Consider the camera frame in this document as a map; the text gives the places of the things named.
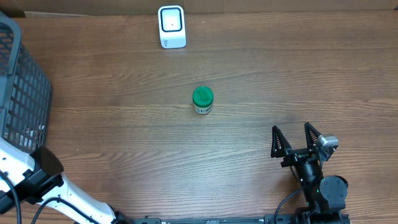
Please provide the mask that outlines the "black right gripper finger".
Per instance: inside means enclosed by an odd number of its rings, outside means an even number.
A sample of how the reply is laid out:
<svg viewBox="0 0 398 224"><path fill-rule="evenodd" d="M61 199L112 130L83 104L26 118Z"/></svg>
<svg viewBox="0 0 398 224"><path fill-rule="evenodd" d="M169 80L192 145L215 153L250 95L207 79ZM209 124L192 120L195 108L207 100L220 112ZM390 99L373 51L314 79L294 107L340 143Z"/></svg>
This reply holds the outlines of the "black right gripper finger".
<svg viewBox="0 0 398 224"><path fill-rule="evenodd" d="M271 146L271 157L280 158L285 157L292 150L291 145L286 140L282 131L277 127L272 127L272 146Z"/></svg>
<svg viewBox="0 0 398 224"><path fill-rule="evenodd" d="M321 133L317 131L309 122L304 124L305 128L305 137L308 148L318 147L320 143L318 142L318 137L321 136Z"/></svg>

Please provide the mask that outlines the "green lid seasoning jar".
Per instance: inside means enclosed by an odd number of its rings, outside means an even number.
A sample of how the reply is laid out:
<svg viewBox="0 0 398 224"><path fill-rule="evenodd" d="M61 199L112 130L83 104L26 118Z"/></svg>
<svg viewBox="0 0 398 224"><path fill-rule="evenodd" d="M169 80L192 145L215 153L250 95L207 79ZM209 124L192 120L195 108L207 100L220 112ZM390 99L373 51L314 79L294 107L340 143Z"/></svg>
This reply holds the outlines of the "green lid seasoning jar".
<svg viewBox="0 0 398 224"><path fill-rule="evenodd" d="M213 107L214 94L207 86L199 86L193 91L192 102L198 114L208 114Z"/></svg>

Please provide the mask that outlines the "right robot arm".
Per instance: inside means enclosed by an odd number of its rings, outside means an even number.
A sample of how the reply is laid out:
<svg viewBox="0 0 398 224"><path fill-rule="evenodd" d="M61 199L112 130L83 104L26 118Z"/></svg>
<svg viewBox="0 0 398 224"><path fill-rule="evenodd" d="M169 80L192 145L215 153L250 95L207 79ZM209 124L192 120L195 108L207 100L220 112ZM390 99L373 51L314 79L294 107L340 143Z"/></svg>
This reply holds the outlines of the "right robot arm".
<svg viewBox="0 0 398 224"><path fill-rule="evenodd" d="M350 223L349 216L341 212L346 208L348 181L339 175L323 175L323 163L338 148L338 138L321 134L309 122L304 128L307 146L293 149L282 131L277 126L272 127L271 157L282 159L280 165L290 169L300 182L300 188L286 196L266 220L296 224ZM307 206L296 209L293 215L280 215L286 201L300 192Z"/></svg>

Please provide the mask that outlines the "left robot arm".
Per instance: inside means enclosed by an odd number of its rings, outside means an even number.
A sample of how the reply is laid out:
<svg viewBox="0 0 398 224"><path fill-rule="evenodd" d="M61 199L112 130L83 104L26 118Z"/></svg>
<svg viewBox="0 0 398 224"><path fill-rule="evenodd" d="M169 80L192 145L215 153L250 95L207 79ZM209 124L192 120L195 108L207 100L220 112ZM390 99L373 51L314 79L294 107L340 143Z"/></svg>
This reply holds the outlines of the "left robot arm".
<svg viewBox="0 0 398 224"><path fill-rule="evenodd" d="M59 159L45 147L23 152L1 139L1 214L17 210L22 221L21 203L39 204L32 223L50 207L77 223L132 223L122 212L99 202L71 182Z"/></svg>

